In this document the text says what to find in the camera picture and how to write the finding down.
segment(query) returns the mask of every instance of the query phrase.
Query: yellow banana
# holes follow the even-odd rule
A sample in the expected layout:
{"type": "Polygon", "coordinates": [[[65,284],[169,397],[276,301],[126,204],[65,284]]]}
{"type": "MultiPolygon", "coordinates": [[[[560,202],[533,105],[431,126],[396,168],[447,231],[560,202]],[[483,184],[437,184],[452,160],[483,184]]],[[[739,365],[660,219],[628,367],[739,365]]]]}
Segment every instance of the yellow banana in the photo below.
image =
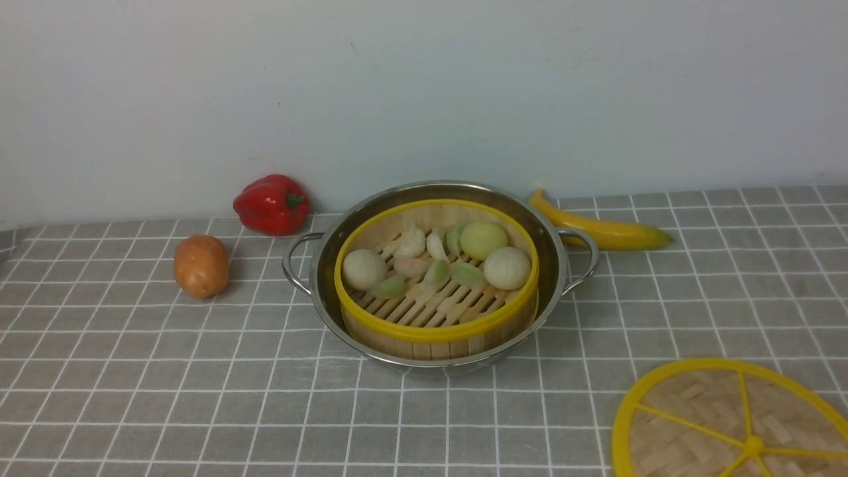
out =
{"type": "MultiPolygon", "coordinates": [[[[657,250],[673,241],[671,235],[649,224],[600,221],[562,210],[545,200],[542,188],[533,191],[529,202],[554,227],[582,230],[594,239],[601,250],[657,250]]],[[[585,247],[576,238],[564,237],[562,240],[569,245],[585,247]]]]}

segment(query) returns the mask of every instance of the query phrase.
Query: pot rim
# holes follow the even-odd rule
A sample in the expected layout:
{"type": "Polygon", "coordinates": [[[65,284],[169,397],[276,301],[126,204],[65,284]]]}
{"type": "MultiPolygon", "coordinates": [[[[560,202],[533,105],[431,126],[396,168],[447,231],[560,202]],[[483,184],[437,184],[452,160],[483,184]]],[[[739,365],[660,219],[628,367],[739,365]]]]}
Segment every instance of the pot rim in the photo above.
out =
{"type": "Polygon", "coordinates": [[[468,182],[468,181],[452,181],[452,180],[433,180],[433,181],[420,181],[420,182],[409,182],[394,188],[389,188],[383,190],[379,193],[373,194],[356,205],[348,209],[347,212],[342,214],[326,231],[323,231],[323,235],[321,239],[318,241],[318,244],[315,248],[315,252],[313,253],[313,257],[310,264],[310,283],[315,284],[318,283],[318,262],[317,257],[320,257],[324,251],[324,247],[326,246],[327,240],[329,240],[333,235],[336,234],[339,226],[348,219],[351,215],[353,215],[357,210],[363,208],[365,205],[368,205],[375,200],[381,199],[383,197],[389,196],[391,194],[396,194],[397,192],[401,192],[404,190],[412,189],[412,188],[425,188],[430,186],[437,185],[448,185],[448,186],[459,186],[465,188],[478,188],[485,192],[490,192],[493,194],[498,194],[506,197],[507,199],[512,199],[516,202],[517,205],[521,206],[526,212],[533,214],[537,219],[539,224],[544,227],[544,231],[548,233],[551,237],[551,240],[554,242],[554,247],[556,249],[557,260],[560,264],[560,269],[558,273],[558,277],[556,279],[556,286],[554,287],[553,296],[550,298],[550,301],[546,304],[544,309],[538,313],[533,323],[530,326],[526,327],[519,334],[514,336],[512,339],[506,341],[505,343],[498,345],[492,349],[470,355],[463,356],[459,358],[451,358],[446,360],[415,360],[402,358],[394,355],[389,355],[387,353],[377,351],[370,346],[364,345],[357,340],[354,340],[352,336],[345,333],[344,330],[333,321],[332,317],[330,317],[329,311],[323,306],[321,299],[321,287],[315,286],[312,288],[312,304],[315,309],[318,311],[319,316],[321,317],[321,321],[324,322],[325,326],[327,326],[338,338],[347,343],[348,345],[354,347],[360,353],[375,358],[378,361],[385,362],[387,364],[399,365],[409,368],[453,368],[459,367],[463,365],[473,364],[476,362],[482,362],[492,358],[495,355],[498,355],[506,350],[509,350],[515,345],[521,343],[524,339],[526,339],[531,334],[535,333],[542,325],[544,325],[548,321],[548,317],[550,313],[554,310],[557,303],[559,303],[560,298],[566,290],[566,248],[560,239],[560,235],[557,230],[553,227],[550,221],[542,215],[541,212],[535,210],[525,201],[522,201],[515,197],[512,194],[507,193],[504,190],[499,188],[491,187],[489,185],[485,185],[479,182],[468,182]]]}

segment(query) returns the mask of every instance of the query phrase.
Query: gray grid tablecloth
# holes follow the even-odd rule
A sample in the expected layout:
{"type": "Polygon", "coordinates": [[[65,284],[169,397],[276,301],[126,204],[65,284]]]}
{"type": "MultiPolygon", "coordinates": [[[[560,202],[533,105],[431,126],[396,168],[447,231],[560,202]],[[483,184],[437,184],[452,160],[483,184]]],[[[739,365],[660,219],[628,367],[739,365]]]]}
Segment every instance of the gray grid tablecloth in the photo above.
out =
{"type": "Polygon", "coordinates": [[[0,266],[0,474],[609,476],[624,392],[686,356],[777,369],[845,412],[848,186],[560,205],[678,240],[604,254],[516,353],[449,381],[361,359],[282,276],[287,240],[234,218],[22,232],[0,266]],[[232,250],[207,304],[171,275],[192,233],[232,250]]]}

